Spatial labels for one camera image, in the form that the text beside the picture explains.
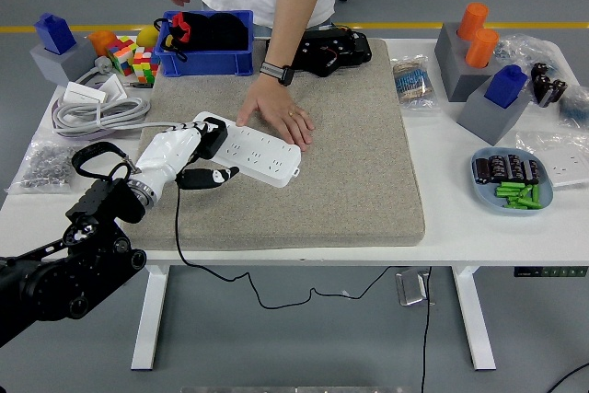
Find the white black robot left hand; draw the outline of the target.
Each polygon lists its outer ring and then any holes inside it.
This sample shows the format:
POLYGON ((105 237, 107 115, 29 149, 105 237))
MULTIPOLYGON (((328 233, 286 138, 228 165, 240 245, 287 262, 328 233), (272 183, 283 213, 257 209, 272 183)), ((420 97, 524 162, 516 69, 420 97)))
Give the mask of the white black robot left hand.
POLYGON ((128 184, 149 197, 160 197, 174 181, 183 190, 206 190, 221 186, 239 173, 238 167, 189 168, 197 159, 211 159, 226 140, 226 124, 216 118, 192 121, 154 137, 136 163, 138 171, 128 184))

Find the person's left hand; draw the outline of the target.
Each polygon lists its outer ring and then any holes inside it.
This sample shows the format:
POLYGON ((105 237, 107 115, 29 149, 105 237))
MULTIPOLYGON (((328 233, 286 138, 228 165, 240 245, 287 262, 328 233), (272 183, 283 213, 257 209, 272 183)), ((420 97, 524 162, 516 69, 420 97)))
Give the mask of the person's left hand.
POLYGON ((253 81, 237 114, 236 125, 247 125, 254 112, 258 112, 286 143, 297 145, 303 152, 312 144, 315 125, 310 115, 295 104, 287 87, 276 78, 260 74, 253 81))

